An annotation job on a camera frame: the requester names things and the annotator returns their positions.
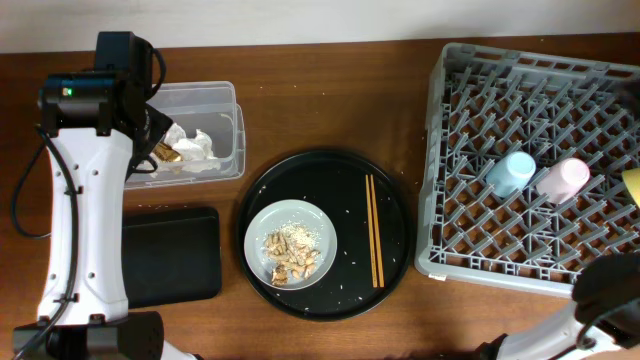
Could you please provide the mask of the yellow bowl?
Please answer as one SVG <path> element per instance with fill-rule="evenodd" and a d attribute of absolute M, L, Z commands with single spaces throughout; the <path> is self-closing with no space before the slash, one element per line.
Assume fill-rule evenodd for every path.
<path fill-rule="evenodd" d="M 621 173 L 621 176 L 630 197 L 640 207 L 640 169 L 625 170 Z"/>

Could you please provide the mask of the gold snack wrapper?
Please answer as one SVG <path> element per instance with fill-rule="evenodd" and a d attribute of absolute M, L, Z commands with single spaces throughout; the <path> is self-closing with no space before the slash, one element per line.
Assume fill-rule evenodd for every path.
<path fill-rule="evenodd" d="M 181 162 L 182 156 L 179 152 L 174 150 L 171 146 L 159 142 L 153 149 L 152 153 L 162 162 L 172 163 Z"/>

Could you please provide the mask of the pink cup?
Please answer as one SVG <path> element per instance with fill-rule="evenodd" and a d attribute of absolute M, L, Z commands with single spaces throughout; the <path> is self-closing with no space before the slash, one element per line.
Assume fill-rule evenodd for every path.
<path fill-rule="evenodd" d="M 549 173 L 536 185 L 540 195 L 547 195 L 552 204 L 561 204 L 574 195 L 589 181 L 589 167 L 577 158 L 567 158 L 555 164 Z"/>

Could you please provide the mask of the white tissue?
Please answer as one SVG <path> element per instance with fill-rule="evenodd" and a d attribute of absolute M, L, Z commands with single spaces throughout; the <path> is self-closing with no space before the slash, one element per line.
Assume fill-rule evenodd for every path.
<path fill-rule="evenodd" d="M 160 172 L 201 173 L 221 169 L 221 161 L 213 153 L 211 137 L 200 129 L 196 130 L 194 137 L 188 137 L 186 131 L 174 123 L 160 142 L 179 152 L 182 161 L 165 163 L 151 153 L 151 159 L 157 164 L 157 170 L 151 174 L 152 177 L 156 177 Z"/>

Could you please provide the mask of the blue cup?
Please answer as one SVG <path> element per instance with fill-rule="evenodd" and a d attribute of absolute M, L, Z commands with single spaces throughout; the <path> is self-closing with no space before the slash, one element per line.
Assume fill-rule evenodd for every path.
<path fill-rule="evenodd" d="M 522 151 L 513 152 L 496 163 L 486 176 L 486 183 L 493 186 L 493 193 L 507 197 L 514 191 L 522 191 L 536 171 L 534 158 Z"/>

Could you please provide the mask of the grey plate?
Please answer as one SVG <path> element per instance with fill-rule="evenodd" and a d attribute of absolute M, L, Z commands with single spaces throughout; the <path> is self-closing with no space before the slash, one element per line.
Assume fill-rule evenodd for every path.
<path fill-rule="evenodd" d="M 301 223 L 317 235 L 316 248 L 321 252 L 318 267 L 308 280 L 291 280 L 281 287 L 271 284 L 274 263 L 264 252 L 269 233 L 287 223 Z M 253 275 L 273 289 L 295 291 L 319 282 L 331 269 L 337 254 L 337 233 L 328 215 L 319 207 L 302 200 L 282 200 L 264 209 L 250 222 L 244 235 L 244 255 Z"/>

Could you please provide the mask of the peanut shells and rice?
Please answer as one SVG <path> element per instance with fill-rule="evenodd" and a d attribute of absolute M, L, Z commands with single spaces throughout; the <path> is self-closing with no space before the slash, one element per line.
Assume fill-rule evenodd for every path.
<path fill-rule="evenodd" d="M 308 280 L 321 255 L 316 245 L 317 235 L 301 223 L 287 223 L 269 233 L 263 247 L 274 263 L 271 284 L 281 287 L 291 280 Z"/>

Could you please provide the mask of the wooden chopstick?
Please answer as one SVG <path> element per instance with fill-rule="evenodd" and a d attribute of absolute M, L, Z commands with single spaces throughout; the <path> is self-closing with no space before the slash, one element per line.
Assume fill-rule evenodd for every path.
<path fill-rule="evenodd" d="M 373 175 L 369 175 L 369 182 L 370 182 L 370 188 L 371 188 L 371 204 L 372 204 L 372 214 L 373 214 L 372 222 L 373 222 L 373 233 L 375 236 L 375 254 L 376 254 L 376 265 L 377 265 L 377 275 L 378 275 L 378 288 L 384 288 L 385 287 L 384 265 L 383 265 L 383 258 L 382 258 L 382 247 L 381 247 L 381 236 L 380 236 L 380 227 L 379 227 L 375 178 Z"/>
<path fill-rule="evenodd" d="M 373 214 L 371 204 L 371 188 L 369 182 L 369 175 L 365 175 L 365 191 L 366 191 L 366 206 L 367 206 L 367 225 L 368 225 L 368 237 L 369 237 L 369 250 L 370 250 L 370 263 L 371 263 L 371 275 L 373 288 L 378 288 L 378 275 L 376 265 L 375 254 L 375 236 L 373 233 Z"/>

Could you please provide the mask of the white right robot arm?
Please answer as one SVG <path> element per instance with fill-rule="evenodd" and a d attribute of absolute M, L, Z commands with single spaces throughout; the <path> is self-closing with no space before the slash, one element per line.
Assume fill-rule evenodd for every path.
<path fill-rule="evenodd" d="M 639 255 L 607 255 L 588 265 L 572 301 L 538 326 L 481 344 L 473 359 L 583 359 L 639 344 Z"/>

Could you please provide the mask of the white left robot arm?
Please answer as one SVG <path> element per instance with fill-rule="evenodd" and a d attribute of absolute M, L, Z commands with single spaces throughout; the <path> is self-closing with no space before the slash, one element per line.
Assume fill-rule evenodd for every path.
<path fill-rule="evenodd" d="M 39 92 L 52 174 L 48 273 L 37 319 L 13 331 L 18 359 L 181 359 L 157 312 L 133 313 L 122 270 L 128 178 L 171 127 L 152 107 L 160 52 L 131 32 L 102 32 L 89 70 L 50 75 Z"/>

